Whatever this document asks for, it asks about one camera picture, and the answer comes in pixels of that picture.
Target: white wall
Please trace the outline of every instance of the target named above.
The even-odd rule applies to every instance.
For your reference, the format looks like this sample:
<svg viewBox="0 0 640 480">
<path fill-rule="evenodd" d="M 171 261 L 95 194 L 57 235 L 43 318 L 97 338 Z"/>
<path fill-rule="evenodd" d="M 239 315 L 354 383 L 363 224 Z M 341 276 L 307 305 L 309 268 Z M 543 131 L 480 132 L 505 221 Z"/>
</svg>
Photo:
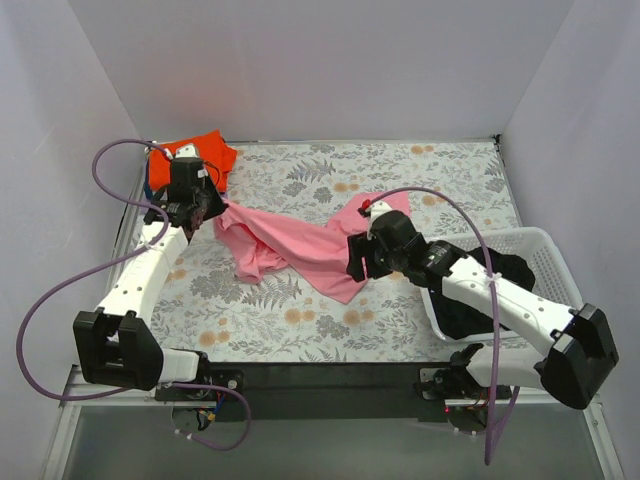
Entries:
<svg viewBox="0 0 640 480">
<path fill-rule="evenodd" d="M 573 0 L 70 0 L 140 134 L 501 133 Z"/>
<path fill-rule="evenodd" d="M 93 185 L 91 160 L 136 131 L 63 0 L 0 1 L 0 476 L 38 478 L 57 417 L 15 359 L 18 323 L 72 273 L 110 258 L 123 207 Z M 104 177 L 129 192 L 139 150 L 105 157 Z M 46 303 L 27 331 L 28 365 L 61 392 L 75 358 L 72 322 L 104 293 L 105 276 Z"/>
<path fill-rule="evenodd" d="M 504 134 L 528 225 L 554 238 L 620 364 L 603 387 L 626 477 L 640 478 L 640 5 L 576 0 Z"/>
</svg>

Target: table surface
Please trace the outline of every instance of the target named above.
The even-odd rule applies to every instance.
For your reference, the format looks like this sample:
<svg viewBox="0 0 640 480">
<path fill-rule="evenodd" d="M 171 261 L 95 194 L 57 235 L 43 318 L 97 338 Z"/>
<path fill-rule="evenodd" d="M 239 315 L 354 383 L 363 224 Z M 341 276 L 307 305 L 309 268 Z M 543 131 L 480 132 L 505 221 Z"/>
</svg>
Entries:
<svg viewBox="0 0 640 480">
<path fill-rule="evenodd" d="M 518 226 L 490 142 L 236 148 L 228 193 L 244 206 L 323 225 L 355 193 L 419 185 L 459 202 L 481 229 Z M 410 194 L 410 203 L 412 220 L 427 238 L 469 231 L 437 197 Z M 368 282 L 343 305 L 291 268 L 266 275 L 259 286 L 235 278 L 234 269 L 231 253 L 205 223 L 174 265 L 154 311 L 151 330 L 161 346 L 229 362 L 433 361 L 460 349 L 435 336 L 419 289 L 400 274 Z M 524 346 L 520 339 L 503 343 Z"/>
</svg>

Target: white plastic basket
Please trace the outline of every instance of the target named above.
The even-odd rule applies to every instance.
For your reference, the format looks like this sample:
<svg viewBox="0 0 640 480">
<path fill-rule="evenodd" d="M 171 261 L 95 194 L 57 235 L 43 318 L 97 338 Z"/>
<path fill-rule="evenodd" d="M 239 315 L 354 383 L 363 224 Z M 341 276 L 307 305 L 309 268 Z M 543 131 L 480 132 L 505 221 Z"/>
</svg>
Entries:
<svg viewBox="0 0 640 480">
<path fill-rule="evenodd" d="M 558 247 L 547 232 L 539 228 L 521 227 L 507 230 L 493 230 L 482 232 L 488 247 L 502 254 L 518 255 L 526 260 L 529 268 L 536 276 L 533 293 L 556 303 L 563 303 L 574 308 L 582 307 L 582 297 L 578 287 L 564 262 Z M 446 240 L 464 250 L 473 250 L 480 246 L 480 242 L 473 233 L 462 233 L 443 237 L 429 238 L 428 241 Z M 436 335 L 447 342 L 483 342 L 493 338 L 493 332 L 469 335 L 454 340 L 440 330 L 436 315 L 431 304 L 428 289 L 422 289 L 427 315 L 431 321 L 431 327 Z M 500 338 L 517 337 L 513 331 L 502 330 Z"/>
</svg>

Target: black cloth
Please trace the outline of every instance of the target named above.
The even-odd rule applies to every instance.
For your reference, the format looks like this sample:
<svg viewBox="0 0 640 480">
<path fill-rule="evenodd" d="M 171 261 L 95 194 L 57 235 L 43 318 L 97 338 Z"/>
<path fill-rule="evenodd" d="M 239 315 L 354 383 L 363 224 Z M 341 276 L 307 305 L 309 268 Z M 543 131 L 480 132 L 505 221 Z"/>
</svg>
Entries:
<svg viewBox="0 0 640 480">
<path fill-rule="evenodd" d="M 467 252 L 482 266 L 486 266 L 484 255 L 480 247 Z M 526 260 L 517 255 L 503 255 L 493 249 L 489 249 L 493 271 L 502 274 L 503 278 L 515 283 L 525 290 L 532 291 L 536 283 L 536 277 L 527 265 Z M 441 293 L 429 291 L 436 321 L 440 331 L 454 340 L 459 340 L 469 335 L 489 333 L 493 331 L 491 317 L 480 313 L 457 300 L 446 298 Z"/>
</svg>

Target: pink towel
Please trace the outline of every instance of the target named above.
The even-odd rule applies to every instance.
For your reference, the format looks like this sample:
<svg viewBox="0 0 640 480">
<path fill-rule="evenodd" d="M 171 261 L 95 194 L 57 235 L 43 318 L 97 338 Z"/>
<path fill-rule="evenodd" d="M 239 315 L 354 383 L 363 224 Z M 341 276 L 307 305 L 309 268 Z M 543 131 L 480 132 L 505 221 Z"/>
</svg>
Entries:
<svg viewBox="0 0 640 480">
<path fill-rule="evenodd" d="M 229 208 L 214 219 L 214 232 L 231 249 L 236 275 L 242 280 L 259 283 L 266 272 L 291 265 L 323 295 L 349 303 L 365 282 L 356 283 L 346 273 L 347 236 L 366 231 L 367 220 L 360 216 L 358 208 L 365 199 L 377 195 L 354 196 L 326 227 L 228 202 Z M 406 193 L 385 201 L 409 215 Z"/>
</svg>

